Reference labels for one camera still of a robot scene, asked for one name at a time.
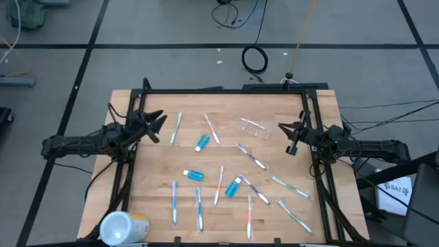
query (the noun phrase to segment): green toothbrush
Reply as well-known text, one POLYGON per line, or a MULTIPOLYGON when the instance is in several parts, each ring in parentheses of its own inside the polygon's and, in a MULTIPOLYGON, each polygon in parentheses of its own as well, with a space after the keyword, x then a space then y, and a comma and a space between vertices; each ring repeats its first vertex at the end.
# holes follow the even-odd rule
POLYGON ((285 205, 285 203, 282 200, 278 200, 279 205, 289 214, 289 216, 291 216, 293 219, 295 219, 297 221, 297 223, 299 223, 301 226, 303 226, 303 228, 305 228, 308 233, 313 234, 313 231, 309 228, 309 226, 307 226, 303 220, 301 220, 299 217, 295 216, 290 210, 287 209, 287 205, 285 205))
POLYGON ((305 193, 305 192, 303 192, 303 191, 301 191, 301 190, 299 190, 299 189, 297 189, 297 188, 295 188, 295 187, 293 187, 293 186, 291 186, 291 185, 288 185, 288 184, 282 182, 282 181, 281 181, 278 177, 276 177, 276 176, 273 176, 273 180, 276 181, 276 182, 278 182, 278 183, 280 183, 281 185, 287 187, 288 189, 291 189, 292 191, 297 192, 299 195, 305 197, 305 198, 308 199, 308 200, 311 200, 311 199, 312 199, 312 197, 311 197, 310 195, 308 195, 307 193, 305 193))

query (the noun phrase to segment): wooden tabletop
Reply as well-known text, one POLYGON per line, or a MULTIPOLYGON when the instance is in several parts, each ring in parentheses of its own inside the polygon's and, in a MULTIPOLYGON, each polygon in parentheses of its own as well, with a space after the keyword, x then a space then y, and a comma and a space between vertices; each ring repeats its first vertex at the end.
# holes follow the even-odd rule
MULTIPOLYGON (((129 91, 113 91, 111 103, 119 113, 125 113, 129 102, 129 91)), ((341 126, 340 113, 334 91, 318 91, 318 102, 323 124, 341 126)), ((164 110, 167 121, 158 135, 160 143, 153 144, 143 138, 137 150, 134 177, 130 194, 129 213, 140 213, 150 220, 150 231, 146 242, 173 242, 175 236, 182 242, 235 242, 246 243, 247 195, 252 195, 253 242, 272 243, 280 237, 283 243, 324 243, 324 231, 320 217, 315 180, 309 175, 311 155, 309 148, 299 143, 295 156, 285 153, 290 144, 277 123, 298 121, 303 109, 298 95, 239 95, 239 94, 150 94, 146 97, 146 112, 164 110), (182 112, 182 121, 174 141, 169 146, 170 136, 177 123, 177 114, 182 112), (202 113, 208 113, 219 137, 220 145, 211 136, 209 126, 202 113), (272 128, 268 139, 260 139, 237 128, 236 117, 249 116, 272 128), (194 148, 203 134, 211 136, 207 146, 197 153, 194 148), (242 144, 262 163, 268 165, 264 171, 236 148, 242 144), (224 166, 224 178, 218 204, 213 205, 220 165, 224 166), (183 176, 183 170, 193 169, 204 173, 204 181, 198 182, 183 176), (245 183, 234 198, 227 198, 225 190, 243 174, 271 202, 265 204, 245 183), (313 196, 308 201, 290 191, 271 177, 278 176, 313 196), (178 181, 177 207, 178 227, 172 227, 171 192, 172 181, 178 181), (201 188, 204 232, 196 228, 195 187, 201 188), (315 232, 313 235, 295 222, 276 203, 282 198, 289 209, 298 215, 315 232)), ((107 115, 106 124, 111 122, 107 115)), ((104 155, 98 156, 93 170, 97 172, 110 162, 104 155)), ((85 236, 108 208, 116 165, 104 172, 90 188, 78 237, 85 236)), ((333 177, 337 188, 341 210, 351 224, 368 238, 368 231, 359 200, 352 168, 339 162, 333 165, 333 177)), ((337 234, 333 214, 328 207, 332 238, 337 234)))

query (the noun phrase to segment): clear plastic box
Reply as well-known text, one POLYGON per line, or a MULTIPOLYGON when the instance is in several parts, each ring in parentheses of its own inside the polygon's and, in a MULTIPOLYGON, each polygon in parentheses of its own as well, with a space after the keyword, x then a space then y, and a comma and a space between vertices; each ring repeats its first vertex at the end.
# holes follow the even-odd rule
POLYGON ((271 128, 264 126, 262 121, 257 121, 249 116, 237 116, 236 124, 241 130, 262 139, 267 139, 272 131, 271 128))

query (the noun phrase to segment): green bag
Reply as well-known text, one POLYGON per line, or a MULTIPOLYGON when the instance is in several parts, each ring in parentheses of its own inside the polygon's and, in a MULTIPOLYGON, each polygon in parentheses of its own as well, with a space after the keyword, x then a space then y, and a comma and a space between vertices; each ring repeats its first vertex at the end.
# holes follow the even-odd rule
MULTIPOLYGON (((32 0, 17 1, 20 5, 21 28, 24 30, 37 30, 42 27, 46 16, 44 5, 32 0)), ((12 26, 19 26, 15 0, 6 0, 6 19, 12 26)))

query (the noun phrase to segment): gray floor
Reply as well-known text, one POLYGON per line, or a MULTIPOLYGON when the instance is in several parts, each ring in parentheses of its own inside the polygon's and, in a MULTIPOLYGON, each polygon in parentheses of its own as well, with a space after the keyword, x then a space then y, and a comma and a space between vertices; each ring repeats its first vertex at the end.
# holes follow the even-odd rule
MULTIPOLYGON (((51 9, 41 30, 23 32, 20 43, 87 44, 101 0, 72 1, 70 8, 51 9)), ((269 1, 260 43, 295 43, 306 18, 310 1, 269 1)), ((438 2, 406 1, 407 8, 425 43, 439 43, 434 23, 439 21, 438 2)), ((237 2, 244 16, 254 1, 237 2)), ((0 16, 4 15, 0 0, 0 16)), ((262 4, 241 29, 219 28, 210 12, 215 0, 110 0, 97 37, 101 44, 252 43, 259 28, 262 4)), ((225 17, 218 12, 218 18, 225 17)), ((0 35, 14 40, 16 29, 5 19, 0 35)), ((396 1, 318 1, 304 43, 414 44, 396 1)), ((278 83, 291 66, 293 49, 266 49, 270 58, 262 75, 267 83, 278 83)), ((36 186, 45 165, 41 141, 55 134, 73 82, 81 64, 82 49, 21 49, 29 60, 37 85, 33 89, 0 88, 0 106, 14 110, 16 121, 0 143, 0 238, 2 246, 16 244, 36 186)), ((439 66, 439 50, 428 51, 439 66)), ((252 64, 260 58, 249 54, 252 64)), ((14 54, 0 67, 0 74, 23 70, 14 54)), ((102 124, 106 102, 114 89, 138 88, 149 78, 156 89, 224 86, 241 88, 255 83, 241 64, 241 49, 95 49, 67 126, 66 134, 84 134, 102 124)), ((439 91, 417 49, 303 49, 295 71, 299 82, 327 82, 337 93, 340 106, 390 104, 419 99, 437 99, 439 91)), ((422 104, 342 109, 351 121, 382 121, 422 104)), ((437 107, 409 119, 438 118, 437 107)), ((437 122, 394 123, 364 131, 358 139, 399 139, 409 145, 412 157, 432 152, 438 145, 437 122)), ((68 157, 59 163, 92 170, 95 158, 68 157)), ((374 163, 379 167, 385 164, 374 163)), ((28 244, 73 241, 76 237, 84 190, 91 176, 54 167, 43 203, 28 244)), ((374 240, 401 240, 369 224, 374 240)))

